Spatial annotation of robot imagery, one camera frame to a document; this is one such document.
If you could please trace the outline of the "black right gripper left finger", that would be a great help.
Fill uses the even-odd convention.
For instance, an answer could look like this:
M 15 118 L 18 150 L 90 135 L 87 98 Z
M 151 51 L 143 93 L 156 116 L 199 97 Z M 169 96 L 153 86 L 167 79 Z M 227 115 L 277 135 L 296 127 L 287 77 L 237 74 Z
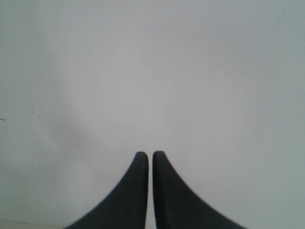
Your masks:
M 68 229 L 143 229 L 146 223 L 149 161 L 137 152 L 115 188 Z

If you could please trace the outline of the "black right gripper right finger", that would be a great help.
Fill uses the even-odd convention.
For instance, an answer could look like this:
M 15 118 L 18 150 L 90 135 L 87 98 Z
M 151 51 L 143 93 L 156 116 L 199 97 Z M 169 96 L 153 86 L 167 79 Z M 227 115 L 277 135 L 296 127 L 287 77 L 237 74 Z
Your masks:
M 163 151 L 152 157 L 153 204 L 158 229 L 242 229 L 200 199 Z

